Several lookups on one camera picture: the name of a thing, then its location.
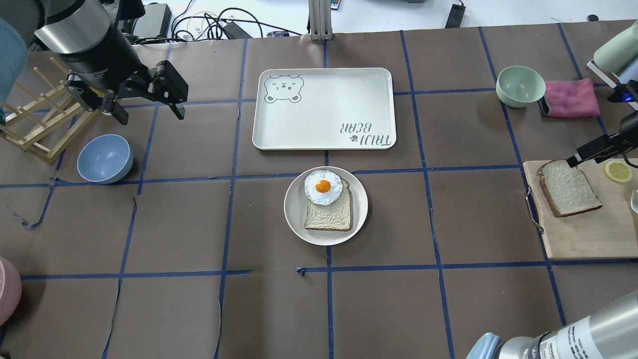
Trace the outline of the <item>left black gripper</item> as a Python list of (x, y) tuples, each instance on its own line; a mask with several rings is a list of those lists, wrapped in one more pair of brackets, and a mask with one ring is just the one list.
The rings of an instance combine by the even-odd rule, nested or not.
[(139, 60), (67, 61), (70, 66), (65, 88), (85, 111), (98, 110), (112, 116), (121, 125), (129, 114), (118, 104), (118, 95), (144, 98), (168, 105), (178, 120), (184, 120), (184, 103), (189, 86), (169, 60), (147, 68)]

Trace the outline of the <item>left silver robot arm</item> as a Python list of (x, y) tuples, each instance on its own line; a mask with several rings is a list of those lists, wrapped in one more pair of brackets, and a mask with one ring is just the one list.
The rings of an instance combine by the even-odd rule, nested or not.
[(70, 68), (65, 88), (86, 111), (128, 123), (119, 99), (145, 98), (184, 119), (188, 84), (171, 62), (148, 68), (119, 22), (144, 16), (140, 0), (3, 0), (1, 2), (1, 100), (24, 71), (34, 39)]

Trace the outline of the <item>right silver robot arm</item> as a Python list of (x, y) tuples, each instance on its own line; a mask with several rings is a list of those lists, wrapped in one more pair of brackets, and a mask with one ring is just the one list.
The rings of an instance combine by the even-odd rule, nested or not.
[(485, 30), (485, 51), (495, 74), (514, 66), (533, 68), (550, 80), (594, 77), (593, 89), (601, 114), (593, 118), (550, 118), (536, 104), (504, 107), (513, 147), (527, 190), (530, 216), (536, 226), (552, 293), (563, 326), (544, 331), (542, 354), (582, 344), (599, 359), (637, 357), (637, 287), (588, 315), (565, 317), (569, 304), (607, 298), (606, 287), (637, 279), (637, 216), (630, 212), (630, 195), (637, 179), (617, 183), (603, 175), (605, 162), (583, 162), (593, 191), (604, 206), (595, 211), (555, 217), (544, 196), (544, 177), (536, 173), (547, 162), (562, 161), (599, 136), (620, 130), (622, 118), (637, 116), (628, 104), (605, 100), (610, 91), (606, 73), (593, 53), (603, 41), (620, 33), (622, 22), (507, 26)]

